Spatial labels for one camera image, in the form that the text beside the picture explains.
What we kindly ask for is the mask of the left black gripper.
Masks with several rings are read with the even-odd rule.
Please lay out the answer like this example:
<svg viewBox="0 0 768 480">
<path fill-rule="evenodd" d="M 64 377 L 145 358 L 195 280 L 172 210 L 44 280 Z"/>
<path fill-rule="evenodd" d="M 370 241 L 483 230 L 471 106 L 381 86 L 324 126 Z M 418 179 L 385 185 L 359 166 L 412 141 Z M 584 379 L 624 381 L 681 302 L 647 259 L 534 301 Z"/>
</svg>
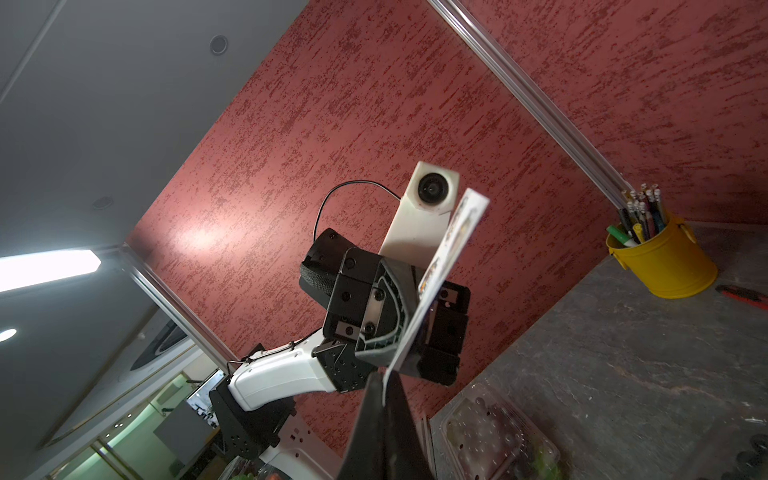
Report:
<svg viewBox="0 0 768 480">
<path fill-rule="evenodd" d="M 419 303 L 423 270 L 358 248 L 345 253 L 323 325 L 321 367 L 335 386 L 362 386 L 392 362 Z M 471 291 L 443 283 L 415 342 L 398 370 L 402 375 L 455 383 L 469 322 Z"/>
</svg>

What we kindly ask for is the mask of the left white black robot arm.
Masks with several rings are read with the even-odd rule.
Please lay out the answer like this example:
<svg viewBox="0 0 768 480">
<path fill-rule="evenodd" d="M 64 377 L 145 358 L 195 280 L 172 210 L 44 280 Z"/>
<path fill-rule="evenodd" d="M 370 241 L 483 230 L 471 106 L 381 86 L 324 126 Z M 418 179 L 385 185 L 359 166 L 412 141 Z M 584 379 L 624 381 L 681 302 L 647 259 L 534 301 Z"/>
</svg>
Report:
<svg viewBox="0 0 768 480">
<path fill-rule="evenodd" d="M 358 248 L 333 229 L 301 264 L 300 284 L 326 312 L 299 341 L 260 349 L 211 394 L 238 455 L 291 479 L 429 479 L 404 377 L 449 386 L 457 378 L 470 291 L 448 276 L 471 229 L 451 227 L 427 267 L 408 245 L 397 259 Z M 297 396 L 362 391 L 347 451 L 335 454 L 299 417 Z"/>
</svg>

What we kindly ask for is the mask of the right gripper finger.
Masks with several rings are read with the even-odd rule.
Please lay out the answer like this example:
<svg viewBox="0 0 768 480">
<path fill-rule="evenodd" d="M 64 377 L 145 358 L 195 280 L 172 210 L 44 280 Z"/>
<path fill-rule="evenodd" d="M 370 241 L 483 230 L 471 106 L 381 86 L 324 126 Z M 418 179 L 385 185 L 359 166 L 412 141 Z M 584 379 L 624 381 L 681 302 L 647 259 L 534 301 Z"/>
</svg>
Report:
<svg viewBox="0 0 768 480">
<path fill-rule="evenodd" d="M 368 377 L 339 479 L 432 479 L 405 391 L 396 373 Z"/>
</svg>

